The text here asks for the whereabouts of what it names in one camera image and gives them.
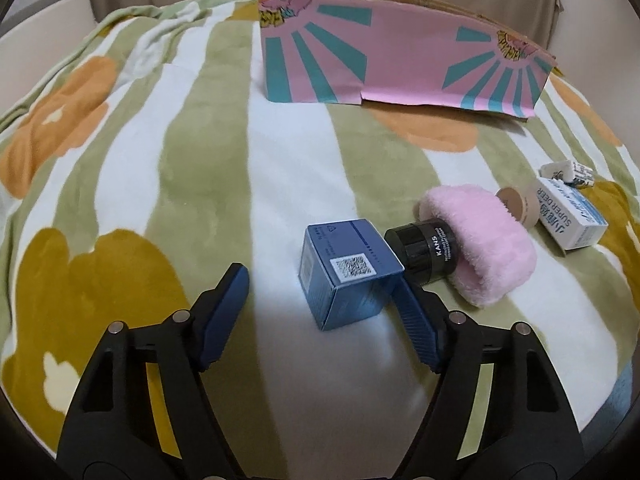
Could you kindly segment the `beige cosmetic jar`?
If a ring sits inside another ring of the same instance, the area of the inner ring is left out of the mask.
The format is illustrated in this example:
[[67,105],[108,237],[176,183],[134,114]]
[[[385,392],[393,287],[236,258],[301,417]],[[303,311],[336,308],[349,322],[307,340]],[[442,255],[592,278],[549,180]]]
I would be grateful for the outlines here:
[[496,196],[513,218],[521,223],[524,229],[536,226],[540,218],[540,203],[532,188],[500,188]]

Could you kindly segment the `white black patterned box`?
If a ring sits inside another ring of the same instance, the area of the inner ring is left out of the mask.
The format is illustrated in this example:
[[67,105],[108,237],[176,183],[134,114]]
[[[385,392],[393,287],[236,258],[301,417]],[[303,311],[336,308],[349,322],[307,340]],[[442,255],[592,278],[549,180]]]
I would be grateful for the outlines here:
[[592,168],[569,159],[541,166],[539,175],[547,179],[560,180],[572,188],[592,188],[596,183]]

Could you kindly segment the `pink cardboard box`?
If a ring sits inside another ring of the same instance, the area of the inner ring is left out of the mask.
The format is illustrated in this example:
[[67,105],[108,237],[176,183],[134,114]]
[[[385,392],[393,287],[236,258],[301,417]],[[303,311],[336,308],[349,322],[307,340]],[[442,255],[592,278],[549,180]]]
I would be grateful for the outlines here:
[[439,0],[258,0],[266,96],[435,105],[529,118],[556,61]]

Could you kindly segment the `pink fluffy headband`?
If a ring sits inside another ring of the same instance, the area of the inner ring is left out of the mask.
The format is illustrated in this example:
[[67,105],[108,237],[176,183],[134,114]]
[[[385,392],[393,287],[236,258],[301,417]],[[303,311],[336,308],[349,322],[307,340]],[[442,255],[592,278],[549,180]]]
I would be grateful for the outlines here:
[[449,281],[472,306],[486,308],[534,274],[532,238],[495,194],[475,184],[439,185],[420,199],[418,218],[442,220],[460,257]]

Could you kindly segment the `blue cosmetic box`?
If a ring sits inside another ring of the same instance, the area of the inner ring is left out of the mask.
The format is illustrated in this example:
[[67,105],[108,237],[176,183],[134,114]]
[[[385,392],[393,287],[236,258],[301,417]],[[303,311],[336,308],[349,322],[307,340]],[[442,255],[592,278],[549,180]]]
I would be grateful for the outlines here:
[[319,330],[378,315],[404,266],[373,224],[355,219],[308,226],[298,279]]

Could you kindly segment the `white padded headboard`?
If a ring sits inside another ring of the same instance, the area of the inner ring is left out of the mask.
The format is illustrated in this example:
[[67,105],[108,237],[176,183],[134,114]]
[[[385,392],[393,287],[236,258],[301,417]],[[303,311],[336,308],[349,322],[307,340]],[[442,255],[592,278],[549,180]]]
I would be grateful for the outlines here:
[[2,112],[24,98],[95,27],[90,0],[39,0],[2,22]]

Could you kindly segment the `green striped floral blanket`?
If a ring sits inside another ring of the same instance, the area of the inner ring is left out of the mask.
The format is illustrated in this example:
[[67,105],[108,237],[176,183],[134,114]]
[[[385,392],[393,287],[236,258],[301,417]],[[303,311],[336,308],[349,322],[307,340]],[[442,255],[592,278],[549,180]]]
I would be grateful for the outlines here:
[[112,13],[1,119],[1,387],[58,446],[107,325],[189,307],[232,262],[252,293],[203,382],[252,476],[391,474],[435,387],[394,309],[322,332],[297,272],[313,223],[413,217],[423,193],[526,186],[546,162],[596,170],[608,219],[563,254],[533,230],[536,271],[482,324],[534,326],[588,454],[628,408],[639,333],[639,170],[586,99],[551,77],[527,122],[381,104],[279,104],[262,83],[252,0]]

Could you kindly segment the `black KANS jar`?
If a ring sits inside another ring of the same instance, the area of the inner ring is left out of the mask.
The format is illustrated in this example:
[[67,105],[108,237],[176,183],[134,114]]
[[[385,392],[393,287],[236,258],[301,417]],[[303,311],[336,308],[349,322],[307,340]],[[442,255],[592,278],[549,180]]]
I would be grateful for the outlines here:
[[442,219],[389,229],[384,240],[406,273],[420,286],[448,278],[457,269],[460,246],[456,234]]

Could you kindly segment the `white blue medicine box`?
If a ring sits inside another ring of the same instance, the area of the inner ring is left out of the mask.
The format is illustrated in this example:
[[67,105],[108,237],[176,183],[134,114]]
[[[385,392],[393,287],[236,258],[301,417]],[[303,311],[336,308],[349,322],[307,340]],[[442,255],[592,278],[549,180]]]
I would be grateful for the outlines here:
[[540,207],[540,222],[563,252],[600,242],[608,222],[577,188],[560,180],[538,178],[534,191]]

